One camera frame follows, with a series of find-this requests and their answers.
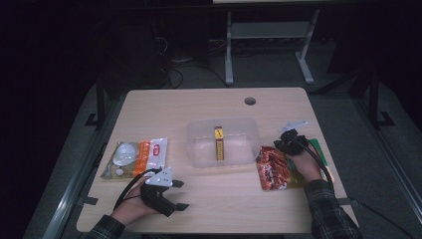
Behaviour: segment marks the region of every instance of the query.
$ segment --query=dark background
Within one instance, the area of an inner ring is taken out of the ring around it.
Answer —
[[[422,22],[415,2],[324,8],[314,41],[337,40],[333,72],[374,66],[380,81],[422,128]],[[158,89],[166,80],[159,67],[166,63],[155,54],[157,31],[168,37],[171,50],[204,59],[208,39],[224,39],[224,12],[166,13],[157,26],[150,15],[116,14],[107,3],[0,0],[2,238],[23,236],[78,109],[98,77],[105,79],[111,97],[130,89]],[[136,71],[125,69],[109,53]],[[132,67],[145,56],[148,61]]]

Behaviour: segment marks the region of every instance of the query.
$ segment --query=wire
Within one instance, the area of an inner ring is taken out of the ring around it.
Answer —
[[[416,239],[415,237],[413,237],[409,232],[407,232],[405,229],[403,229],[400,225],[398,225],[397,223],[393,222],[391,219],[389,219],[388,217],[384,216],[383,214],[381,214],[380,212],[376,211],[375,209],[373,209],[372,207],[368,206],[366,203],[363,203],[359,200],[357,200],[354,197],[350,197],[347,196],[351,201],[356,201],[357,204],[359,206],[363,206],[364,208],[368,209],[369,211],[373,212],[375,215],[381,217],[382,219],[386,220],[387,222],[389,222],[391,225],[395,226],[397,229],[399,229],[402,233],[404,233],[407,237],[411,238],[411,239]]]
[[[213,71],[212,69],[210,69],[210,68],[208,68],[208,67],[205,67],[205,66],[200,66],[200,65],[195,65],[195,66],[178,66],[178,68],[203,68],[203,69],[205,69],[205,70],[208,70],[209,72],[211,72],[212,74],[214,74],[217,78],[218,78],[218,80],[226,87],[226,88],[230,88],[230,86],[229,85],[227,85],[226,83],[225,83],[225,81],[215,72],[215,71]]]
[[[136,198],[136,197],[140,197],[140,194],[139,194],[139,195],[137,195],[137,196],[126,197],[123,201],[126,201],[126,200],[128,200],[128,199],[132,199],[132,198]]]
[[[298,145],[300,145],[304,150],[307,151],[307,153],[309,153],[314,160],[316,161],[316,163],[318,164],[318,166],[320,167],[320,169],[322,170],[323,174],[325,174],[325,178],[328,181],[329,186],[331,187],[332,191],[334,191],[334,185],[332,183],[332,178],[331,175],[328,173],[328,170],[326,169],[326,166],[323,164],[322,160],[320,159],[319,155],[314,154],[307,146],[303,145],[301,142],[295,140],[293,137],[291,137],[290,135],[286,134],[286,136],[289,138],[289,140],[291,140],[292,142],[297,143]],[[315,146],[308,140],[308,143],[310,143],[313,148],[317,151],[317,149],[315,148]]]
[[[173,72],[179,74],[179,76],[180,76],[180,82],[179,82],[179,84],[177,84],[177,86],[173,86],[173,83],[171,82],[170,76],[168,77],[168,85],[169,85],[170,89],[177,89],[177,88],[179,88],[182,85],[183,80],[184,80],[183,74],[180,71],[177,71],[176,69],[172,69],[172,68],[169,69],[169,71],[173,71]]]
[[[211,44],[215,44],[215,43],[221,43],[218,46],[216,46],[213,49],[210,49],[210,56],[217,54],[223,50],[226,50],[226,41],[225,40],[211,40],[210,41]]]
[[[163,55],[164,55],[164,53],[165,53],[165,52],[167,51],[167,49],[168,49],[168,42],[167,42],[167,40],[165,40],[165,39],[164,39],[164,38],[162,38],[162,37],[155,37],[155,40],[157,40],[158,42],[159,42],[159,41],[164,42],[164,44],[163,44],[164,49],[163,49],[162,51],[160,51],[160,52],[157,52],[157,54],[158,54],[158,55],[163,56]]]
[[[117,63],[119,63],[122,67],[124,67],[128,72],[132,73],[134,76],[138,76],[138,73],[136,71],[134,71],[132,68],[130,68],[128,65],[126,65],[121,59],[119,59],[117,56],[115,56],[113,53],[111,53],[108,49],[106,49],[105,46],[103,46],[103,44],[99,41],[99,39],[97,39],[96,37],[94,37],[95,42],[97,43],[97,45],[103,50],[105,51],[105,53],[107,53],[112,59],[114,59]]]
[[[260,54],[260,51],[258,50],[257,47],[251,46],[246,41],[239,42],[239,45],[234,45],[232,52],[233,52],[232,53],[233,57],[236,57],[236,58],[250,58],[250,57],[254,57]]]
[[[319,165],[319,167],[322,169],[323,173],[325,174],[325,177],[329,183],[329,185],[331,186],[332,190],[334,190],[333,188],[333,184],[332,184],[332,179],[331,176],[329,175],[325,165],[323,164],[319,153],[317,152],[316,147],[313,145],[313,143],[307,139],[308,143],[311,144],[311,146],[316,150],[316,153],[313,153],[307,146],[304,146],[301,142],[295,140],[294,138],[292,138],[291,136],[289,136],[287,134],[287,136],[290,138],[291,141],[297,143],[298,145],[300,145],[301,147],[304,148],[304,150],[306,150],[315,160],[316,163]],[[391,219],[389,219],[388,217],[384,216],[383,214],[381,214],[380,212],[376,211],[375,209],[373,209],[372,207],[368,206],[367,204],[357,200],[354,197],[350,197],[347,196],[351,201],[356,201],[360,206],[365,207],[366,209],[368,209],[369,211],[373,212],[374,214],[376,214],[377,216],[381,217],[382,219],[386,220],[387,222],[389,222],[390,224],[392,224],[393,226],[395,226],[397,229],[399,229],[402,233],[404,233],[407,237],[411,238],[411,239],[416,239],[415,237],[413,237],[409,232],[407,232],[405,229],[403,229],[400,225],[398,225],[397,223],[393,222]]]
[[[115,206],[113,211],[115,211],[115,209],[124,201],[124,198],[126,197],[127,193],[130,191],[130,189],[139,181],[140,178],[142,178],[146,173],[148,172],[154,172],[157,173],[161,171],[161,169],[156,169],[156,168],[151,168],[149,170],[146,170],[140,174],[138,174],[128,185],[127,187],[124,189],[124,191],[121,193],[120,197],[118,198],[118,200],[115,202]]]

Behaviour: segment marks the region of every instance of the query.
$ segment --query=plastic bag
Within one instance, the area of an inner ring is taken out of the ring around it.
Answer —
[[[329,170],[319,142],[313,138],[310,143],[316,148],[317,154],[325,165],[332,182],[334,182],[334,177]],[[274,147],[262,146],[260,154],[257,156],[257,169],[261,186],[266,191],[303,187],[307,184],[304,177],[296,170],[295,164]],[[322,170],[320,174],[326,180]]]
[[[133,178],[151,168],[164,168],[167,138],[117,143],[101,175],[104,179]]]

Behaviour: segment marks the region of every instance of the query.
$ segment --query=human hand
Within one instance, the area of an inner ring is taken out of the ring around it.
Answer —
[[[310,146],[309,149],[317,155],[317,151],[313,146]],[[307,182],[322,179],[320,175],[320,167],[314,158],[306,151],[303,150],[300,154],[295,156],[286,155],[296,166],[298,172],[305,178]]]
[[[145,205],[140,198],[140,186],[145,180],[146,178],[141,178],[138,184],[127,193],[125,200],[111,214],[112,218],[127,226],[143,216],[158,213]]]

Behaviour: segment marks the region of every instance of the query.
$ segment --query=plaid sleeve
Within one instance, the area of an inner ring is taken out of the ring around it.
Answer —
[[[87,235],[88,239],[116,239],[123,233],[125,226],[114,218],[104,215],[93,230]]]
[[[321,179],[309,182],[305,194],[315,238],[362,238],[356,224],[339,206],[326,181]]]

